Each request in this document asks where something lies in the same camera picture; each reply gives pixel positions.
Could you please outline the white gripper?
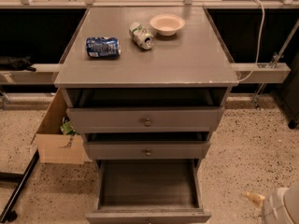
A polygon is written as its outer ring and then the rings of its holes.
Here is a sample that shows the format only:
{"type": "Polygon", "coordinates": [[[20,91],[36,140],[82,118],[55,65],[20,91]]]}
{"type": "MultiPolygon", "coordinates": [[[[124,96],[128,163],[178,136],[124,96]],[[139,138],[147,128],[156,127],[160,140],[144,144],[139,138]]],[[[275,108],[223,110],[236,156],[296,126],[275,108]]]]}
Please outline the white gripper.
{"type": "Polygon", "coordinates": [[[249,191],[242,196],[254,207],[262,208],[263,224],[299,224],[299,184],[279,188],[266,198],[249,191]]]}

